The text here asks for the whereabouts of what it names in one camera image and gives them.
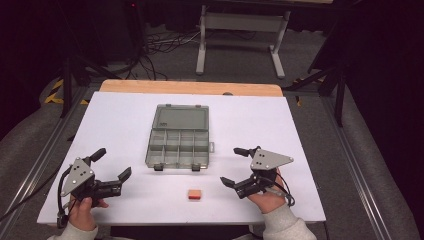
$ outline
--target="finger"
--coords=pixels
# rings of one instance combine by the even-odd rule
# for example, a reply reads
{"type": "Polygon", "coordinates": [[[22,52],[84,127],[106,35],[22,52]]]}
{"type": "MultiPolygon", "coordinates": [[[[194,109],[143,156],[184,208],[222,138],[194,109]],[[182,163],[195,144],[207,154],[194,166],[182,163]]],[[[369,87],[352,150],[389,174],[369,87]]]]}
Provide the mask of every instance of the finger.
{"type": "Polygon", "coordinates": [[[247,196],[247,198],[248,198],[250,201],[252,201],[253,203],[258,204],[258,203],[260,203],[260,202],[261,202],[262,195],[255,193],[255,194],[252,194],[252,195],[247,196]]]}
{"type": "Polygon", "coordinates": [[[82,202],[79,205],[79,211],[80,213],[90,213],[91,211],[91,203],[93,200],[91,198],[84,198],[82,202]]]}
{"type": "Polygon", "coordinates": [[[68,211],[70,211],[70,213],[73,213],[76,211],[76,209],[79,208],[79,206],[80,206],[80,202],[71,196],[71,200],[69,201],[69,204],[68,204],[68,211]]]}
{"type": "Polygon", "coordinates": [[[109,207],[109,204],[107,204],[104,199],[99,199],[98,201],[99,201],[99,205],[97,205],[97,207],[100,207],[100,208],[109,207]]]}
{"type": "Polygon", "coordinates": [[[281,172],[280,172],[279,168],[277,168],[277,173],[278,173],[278,175],[275,177],[275,181],[283,187],[284,186],[283,185],[283,179],[280,177],[281,172]]]}

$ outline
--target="metal stand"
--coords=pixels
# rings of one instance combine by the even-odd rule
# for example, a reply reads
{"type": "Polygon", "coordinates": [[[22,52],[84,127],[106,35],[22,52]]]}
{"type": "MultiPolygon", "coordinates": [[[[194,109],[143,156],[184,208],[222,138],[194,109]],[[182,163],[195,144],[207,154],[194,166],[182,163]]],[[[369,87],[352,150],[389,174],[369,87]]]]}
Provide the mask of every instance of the metal stand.
{"type": "Polygon", "coordinates": [[[283,67],[281,65],[280,50],[281,41],[289,21],[290,12],[286,11],[284,16],[252,16],[242,14],[224,14],[224,13],[207,13],[206,6],[202,6],[202,14],[200,17],[200,45],[199,54],[197,56],[196,74],[202,75],[205,70],[206,58],[206,29],[226,29],[226,30],[243,30],[258,32],[277,32],[275,44],[269,46],[277,77],[282,79],[285,77],[283,67]]]}

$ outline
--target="clear plastic organizer box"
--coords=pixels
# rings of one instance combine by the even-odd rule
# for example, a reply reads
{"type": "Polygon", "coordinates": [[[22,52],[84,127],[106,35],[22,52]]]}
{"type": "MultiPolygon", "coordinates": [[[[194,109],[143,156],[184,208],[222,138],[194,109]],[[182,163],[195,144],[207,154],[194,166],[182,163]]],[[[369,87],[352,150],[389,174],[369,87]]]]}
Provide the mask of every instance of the clear plastic organizer box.
{"type": "Polygon", "coordinates": [[[209,163],[209,108],[200,105],[158,105],[150,133],[146,164],[155,171],[209,163]]]}

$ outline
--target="orange sponge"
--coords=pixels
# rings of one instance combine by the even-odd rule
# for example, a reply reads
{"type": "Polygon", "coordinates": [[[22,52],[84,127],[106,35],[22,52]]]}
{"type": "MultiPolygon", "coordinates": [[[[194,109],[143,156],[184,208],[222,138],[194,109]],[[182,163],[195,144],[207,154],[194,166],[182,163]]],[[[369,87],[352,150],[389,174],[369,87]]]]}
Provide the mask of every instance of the orange sponge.
{"type": "Polygon", "coordinates": [[[188,199],[199,200],[202,197],[202,190],[190,189],[188,190],[188,199]]]}

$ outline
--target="floor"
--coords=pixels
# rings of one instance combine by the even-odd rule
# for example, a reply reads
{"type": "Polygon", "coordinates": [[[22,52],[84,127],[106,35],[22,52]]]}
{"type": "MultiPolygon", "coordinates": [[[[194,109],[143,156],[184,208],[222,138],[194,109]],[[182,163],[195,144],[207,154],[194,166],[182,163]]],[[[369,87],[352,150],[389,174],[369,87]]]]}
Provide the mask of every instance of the floor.
{"type": "MultiPolygon", "coordinates": [[[[151,29],[151,32],[162,30],[151,29]]],[[[160,34],[162,39],[167,35],[160,34]]],[[[202,76],[195,74],[197,36],[169,53],[157,52],[148,56],[154,69],[163,74],[157,74],[161,80],[166,75],[169,81],[289,86],[296,78],[308,75],[306,71],[325,37],[319,32],[287,31],[280,49],[286,72],[283,80],[276,78],[267,50],[274,37],[272,34],[246,32],[210,34],[202,76]]],[[[141,62],[145,67],[138,64],[131,73],[123,73],[120,77],[152,78],[152,72],[146,70],[152,68],[150,62],[146,59],[141,62]]],[[[117,64],[109,69],[113,71],[121,67],[122,64],[117,64]]],[[[19,202],[19,197],[15,199],[15,196],[26,196],[26,190],[31,192],[40,186],[61,164],[87,109],[86,104],[75,104],[67,117],[60,118],[61,104],[44,103],[58,80],[52,79],[40,95],[42,107],[0,142],[0,182],[7,183],[3,185],[0,199],[2,213],[12,202],[19,202]]],[[[75,85],[74,98],[89,100],[102,80],[93,78],[88,87],[75,85]]],[[[311,223],[308,227],[318,239],[419,239],[412,213],[391,178],[349,91],[345,96],[343,128],[339,128],[332,116],[334,95],[319,97],[314,91],[317,86],[314,83],[298,92],[284,92],[317,184],[327,217],[328,235],[323,223],[311,223]],[[300,96],[300,106],[295,96],[300,96]]],[[[61,91],[55,97],[62,98],[61,91]]],[[[9,219],[10,224],[6,224],[6,220],[0,224],[0,239],[46,239],[60,234],[61,231],[54,227],[36,223],[46,193],[51,190],[50,185],[51,181],[48,181],[46,187],[28,200],[13,219],[9,219]]],[[[109,233],[110,227],[101,226],[100,234],[109,233]]]]}

